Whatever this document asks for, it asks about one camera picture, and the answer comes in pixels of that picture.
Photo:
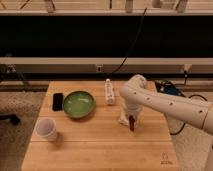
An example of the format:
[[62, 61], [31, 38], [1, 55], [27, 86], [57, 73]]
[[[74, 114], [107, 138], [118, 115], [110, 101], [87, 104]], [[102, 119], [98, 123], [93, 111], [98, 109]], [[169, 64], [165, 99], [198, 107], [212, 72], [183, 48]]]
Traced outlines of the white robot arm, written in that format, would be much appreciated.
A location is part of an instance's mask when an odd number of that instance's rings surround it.
[[130, 128], [137, 125], [138, 115], [143, 106], [167, 114], [213, 136], [213, 103], [180, 96], [153, 92], [147, 89], [147, 80], [134, 75], [120, 90], [124, 99], [119, 122]]

